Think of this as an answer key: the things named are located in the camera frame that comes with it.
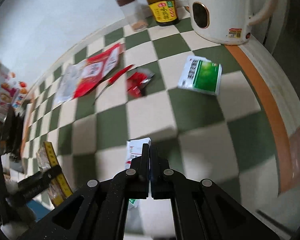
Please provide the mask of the red white sugar bag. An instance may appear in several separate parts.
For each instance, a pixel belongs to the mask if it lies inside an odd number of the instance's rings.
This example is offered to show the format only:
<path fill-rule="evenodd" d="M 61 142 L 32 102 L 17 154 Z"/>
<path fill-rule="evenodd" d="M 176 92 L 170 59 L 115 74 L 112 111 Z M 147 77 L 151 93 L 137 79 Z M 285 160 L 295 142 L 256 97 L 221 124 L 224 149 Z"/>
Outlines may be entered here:
<path fill-rule="evenodd" d="M 90 93 L 120 61 L 125 45 L 117 43 L 106 51 L 67 66 L 54 97 L 59 105 Z"/>

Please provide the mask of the green white checkered tablecloth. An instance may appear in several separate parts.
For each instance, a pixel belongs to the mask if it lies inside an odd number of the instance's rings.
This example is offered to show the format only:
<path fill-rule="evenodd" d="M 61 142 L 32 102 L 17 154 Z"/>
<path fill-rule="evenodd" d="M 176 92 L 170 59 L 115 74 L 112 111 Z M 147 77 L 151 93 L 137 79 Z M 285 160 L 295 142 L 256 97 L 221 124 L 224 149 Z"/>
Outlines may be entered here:
<path fill-rule="evenodd" d="M 37 172 L 36 151 L 48 140 L 72 187 L 94 177 L 106 180 L 123 169 L 127 141 L 149 137 L 171 168 L 193 180 L 212 179 L 245 207 L 279 196 L 279 147 L 257 89 L 228 47 L 200 38 L 189 13 L 183 8 L 178 13 L 175 26 L 161 28 L 149 17 L 140 33 L 125 26 L 103 35 L 65 56 L 43 78 L 27 107 L 21 158 L 26 175 Z M 84 97 L 56 105 L 66 67 L 117 42 L 127 47 L 120 68 L 133 64 L 154 73 L 144 96 L 127 93 L 124 75 L 108 89 L 99 85 Z M 222 65 L 218 96 L 178 88 L 190 55 Z"/>

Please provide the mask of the brown sauce bottle yellow label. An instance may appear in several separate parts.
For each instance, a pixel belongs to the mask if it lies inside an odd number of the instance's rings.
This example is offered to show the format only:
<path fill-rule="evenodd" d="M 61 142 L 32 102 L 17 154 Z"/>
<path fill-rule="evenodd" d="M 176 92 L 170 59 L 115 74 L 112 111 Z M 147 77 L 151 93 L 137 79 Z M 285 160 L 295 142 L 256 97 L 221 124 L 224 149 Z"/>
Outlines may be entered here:
<path fill-rule="evenodd" d="M 157 25 L 166 27 L 179 22 L 175 0 L 147 0 Z"/>

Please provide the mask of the small red foil packet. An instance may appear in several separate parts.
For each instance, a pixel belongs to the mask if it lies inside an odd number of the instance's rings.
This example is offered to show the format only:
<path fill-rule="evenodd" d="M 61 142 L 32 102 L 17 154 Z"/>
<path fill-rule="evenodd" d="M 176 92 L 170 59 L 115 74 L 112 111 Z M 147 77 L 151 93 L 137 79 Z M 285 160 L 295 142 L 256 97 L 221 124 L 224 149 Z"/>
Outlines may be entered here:
<path fill-rule="evenodd" d="M 133 98 L 140 98 L 143 96 L 144 88 L 150 83 L 154 77 L 154 73 L 149 69 L 138 68 L 127 79 L 127 92 Z"/>

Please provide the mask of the yellow snack wrapper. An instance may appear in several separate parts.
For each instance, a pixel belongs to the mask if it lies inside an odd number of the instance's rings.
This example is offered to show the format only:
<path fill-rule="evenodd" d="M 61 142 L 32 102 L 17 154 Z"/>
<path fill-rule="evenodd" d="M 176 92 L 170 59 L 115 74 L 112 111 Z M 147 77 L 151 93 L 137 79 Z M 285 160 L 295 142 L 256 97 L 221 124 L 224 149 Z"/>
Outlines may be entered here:
<path fill-rule="evenodd" d="M 73 191 L 58 162 L 52 142 L 44 141 L 36 153 L 40 172 L 48 175 L 47 193 L 54 207 L 59 206 Z"/>

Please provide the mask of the green white medicine box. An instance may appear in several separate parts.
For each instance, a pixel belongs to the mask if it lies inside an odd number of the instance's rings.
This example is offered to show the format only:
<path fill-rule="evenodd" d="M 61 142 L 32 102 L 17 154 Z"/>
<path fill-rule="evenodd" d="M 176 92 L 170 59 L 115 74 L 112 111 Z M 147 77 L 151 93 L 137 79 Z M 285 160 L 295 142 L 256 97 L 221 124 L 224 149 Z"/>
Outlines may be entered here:
<path fill-rule="evenodd" d="M 188 56 L 177 87 L 209 95 L 218 95 L 222 65 L 205 57 Z"/>

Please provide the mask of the clear jar brown lid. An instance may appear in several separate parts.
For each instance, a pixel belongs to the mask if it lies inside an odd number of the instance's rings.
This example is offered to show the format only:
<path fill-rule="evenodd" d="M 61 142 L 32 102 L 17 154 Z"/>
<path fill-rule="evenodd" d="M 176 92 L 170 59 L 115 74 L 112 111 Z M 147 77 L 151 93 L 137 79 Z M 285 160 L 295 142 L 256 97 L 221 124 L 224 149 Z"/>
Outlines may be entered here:
<path fill-rule="evenodd" d="M 138 0 L 116 0 L 116 3 L 134 32 L 147 28 L 148 24 Z"/>

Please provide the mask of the small white red packet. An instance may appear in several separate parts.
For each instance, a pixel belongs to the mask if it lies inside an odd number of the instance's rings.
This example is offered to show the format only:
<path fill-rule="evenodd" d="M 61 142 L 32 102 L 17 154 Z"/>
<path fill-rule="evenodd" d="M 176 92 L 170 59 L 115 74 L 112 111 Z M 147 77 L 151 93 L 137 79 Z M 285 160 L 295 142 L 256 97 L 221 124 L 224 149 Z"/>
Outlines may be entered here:
<path fill-rule="evenodd" d="M 148 144 L 149 146 L 151 146 L 151 139 L 142 138 L 138 140 L 127 141 L 127 157 L 125 163 L 126 170 L 130 170 L 130 165 L 134 158 L 142 156 L 143 144 Z M 129 199 L 128 210 L 131 210 L 132 208 L 137 208 L 139 202 L 139 199 Z"/>

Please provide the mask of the colourful fruit wall sticker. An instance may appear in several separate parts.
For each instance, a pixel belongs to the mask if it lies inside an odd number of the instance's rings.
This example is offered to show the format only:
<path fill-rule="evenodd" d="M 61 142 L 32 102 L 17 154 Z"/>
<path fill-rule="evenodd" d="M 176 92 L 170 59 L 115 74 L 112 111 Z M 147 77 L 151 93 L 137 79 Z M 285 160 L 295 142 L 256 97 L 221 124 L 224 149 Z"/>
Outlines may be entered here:
<path fill-rule="evenodd" d="M 16 74 L 0 65 L 0 122 L 4 122 L 11 106 L 17 110 L 25 100 L 29 90 L 27 84 L 19 81 Z"/>

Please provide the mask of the white electric kettle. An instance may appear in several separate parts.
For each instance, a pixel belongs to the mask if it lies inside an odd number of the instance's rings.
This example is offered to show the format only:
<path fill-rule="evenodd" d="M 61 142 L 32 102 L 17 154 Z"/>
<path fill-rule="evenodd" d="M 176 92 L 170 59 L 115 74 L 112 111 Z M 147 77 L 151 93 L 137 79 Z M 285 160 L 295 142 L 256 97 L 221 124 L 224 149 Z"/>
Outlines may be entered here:
<path fill-rule="evenodd" d="M 202 38 L 229 46 L 245 44 L 253 25 L 270 18 L 278 0 L 265 0 L 253 12 L 254 0 L 188 0 L 191 25 Z"/>

